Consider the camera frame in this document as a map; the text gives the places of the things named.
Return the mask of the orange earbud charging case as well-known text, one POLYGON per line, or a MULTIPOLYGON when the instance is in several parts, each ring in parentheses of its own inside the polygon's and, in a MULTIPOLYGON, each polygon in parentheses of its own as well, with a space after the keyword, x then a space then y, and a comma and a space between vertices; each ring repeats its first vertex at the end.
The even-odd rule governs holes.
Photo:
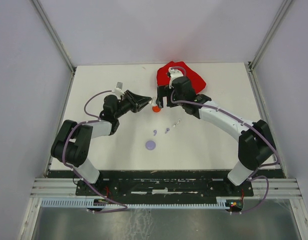
POLYGON ((159 106, 153 106, 152 111, 155 113, 159 113, 161 111, 161 108, 159 106))

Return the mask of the white earbud charging case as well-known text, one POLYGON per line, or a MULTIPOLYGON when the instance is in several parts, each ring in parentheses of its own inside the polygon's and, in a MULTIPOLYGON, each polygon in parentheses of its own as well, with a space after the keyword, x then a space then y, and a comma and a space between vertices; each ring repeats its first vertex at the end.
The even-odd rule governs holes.
POLYGON ((153 97, 151 101, 149 102, 150 105, 155 106, 156 105, 156 97, 153 97))

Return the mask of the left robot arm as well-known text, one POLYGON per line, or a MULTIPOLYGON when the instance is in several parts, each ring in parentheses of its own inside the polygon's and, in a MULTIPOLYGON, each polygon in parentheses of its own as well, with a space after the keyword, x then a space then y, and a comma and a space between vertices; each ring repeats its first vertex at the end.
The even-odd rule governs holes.
POLYGON ((79 178, 88 182, 87 190, 99 195, 104 190, 100 172, 88 159, 91 140, 113 135, 119 127, 121 116, 138 113, 153 99, 127 90, 117 97, 105 96, 103 110, 95 120, 76 122, 65 120, 51 147, 51 156, 70 168, 79 178))

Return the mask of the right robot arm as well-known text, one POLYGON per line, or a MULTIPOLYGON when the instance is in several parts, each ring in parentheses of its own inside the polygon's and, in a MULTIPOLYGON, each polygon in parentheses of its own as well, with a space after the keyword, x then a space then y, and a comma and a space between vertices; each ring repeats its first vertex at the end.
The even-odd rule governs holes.
POLYGON ((166 106, 179 105, 187 114, 213 124, 238 142, 238 162, 223 183, 228 195, 240 192, 241 184, 265 166, 268 158, 277 155, 267 122, 245 120, 224 110, 210 97, 196 93, 188 77, 177 77, 168 85, 159 85, 156 103, 160 108, 164 107, 163 98, 167 98, 166 106))

